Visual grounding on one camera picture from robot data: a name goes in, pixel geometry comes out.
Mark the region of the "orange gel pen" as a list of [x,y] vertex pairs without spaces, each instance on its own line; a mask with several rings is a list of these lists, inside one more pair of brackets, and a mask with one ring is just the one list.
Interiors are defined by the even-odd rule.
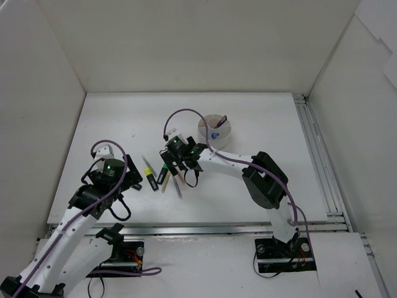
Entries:
[[185,184],[185,180],[180,172],[177,173],[177,177],[179,178],[179,180],[181,181],[182,184]]

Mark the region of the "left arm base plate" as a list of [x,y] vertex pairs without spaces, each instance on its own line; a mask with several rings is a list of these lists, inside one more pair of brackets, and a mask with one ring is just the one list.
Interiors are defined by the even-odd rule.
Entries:
[[123,274],[112,273],[140,273],[143,269],[143,255],[145,243],[143,240],[125,240],[118,255],[114,255],[94,268],[87,278],[129,278]]

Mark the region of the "grey clear pen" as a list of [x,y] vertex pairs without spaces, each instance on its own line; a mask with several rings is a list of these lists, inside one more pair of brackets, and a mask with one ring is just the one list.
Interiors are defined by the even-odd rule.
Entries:
[[146,157],[142,155],[142,159],[143,159],[146,167],[149,168],[152,171],[152,167],[151,167],[149,161],[146,159]]

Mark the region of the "pale yellow gel pen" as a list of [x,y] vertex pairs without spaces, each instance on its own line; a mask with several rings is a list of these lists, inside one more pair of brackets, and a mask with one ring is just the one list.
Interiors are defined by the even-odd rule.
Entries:
[[161,188],[162,193],[165,193],[170,177],[171,177],[171,173],[168,171],[167,174],[165,175],[165,178],[164,178],[164,181],[162,184],[162,188]]

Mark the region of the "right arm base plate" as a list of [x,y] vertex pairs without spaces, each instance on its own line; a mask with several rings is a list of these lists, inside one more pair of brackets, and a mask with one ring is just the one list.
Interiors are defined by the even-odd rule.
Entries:
[[276,243],[273,238],[257,238],[254,244],[254,270],[265,278],[275,278],[282,273],[317,271],[314,254],[306,237],[300,237],[293,248]]

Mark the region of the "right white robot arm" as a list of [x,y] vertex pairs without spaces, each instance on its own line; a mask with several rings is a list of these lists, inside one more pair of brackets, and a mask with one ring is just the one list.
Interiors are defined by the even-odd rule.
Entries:
[[161,158],[172,175],[191,169],[196,176],[211,172],[240,179],[251,199],[267,210],[276,252],[288,256],[296,250],[297,207],[287,187],[288,178],[269,154],[260,151],[252,156],[235,155],[197,143],[192,137],[186,141],[177,135],[164,139]]

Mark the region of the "purple gel pen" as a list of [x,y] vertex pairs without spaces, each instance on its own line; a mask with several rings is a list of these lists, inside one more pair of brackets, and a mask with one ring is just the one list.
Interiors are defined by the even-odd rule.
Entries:
[[177,182],[176,177],[173,176],[173,177],[172,177],[172,180],[173,180],[174,187],[175,187],[175,189],[176,189],[178,198],[179,198],[179,199],[182,199],[183,197],[182,197],[181,189],[180,189],[180,187],[179,187],[179,185],[178,185],[178,182]]

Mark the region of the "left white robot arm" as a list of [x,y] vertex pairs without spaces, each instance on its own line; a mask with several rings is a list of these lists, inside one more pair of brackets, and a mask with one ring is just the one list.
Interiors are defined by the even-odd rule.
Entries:
[[33,261],[17,276],[8,276],[1,284],[4,297],[66,297],[74,287],[107,260],[118,260],[124,252],[123,220],[103,228],[85,253],[73,257],[86,233],[115,201],[123,200],[123,191],[138,184],[129,155],[122,160],[93,153],[97,170],[84,174],[91,183],[82,185],[69,201],[57,229]]

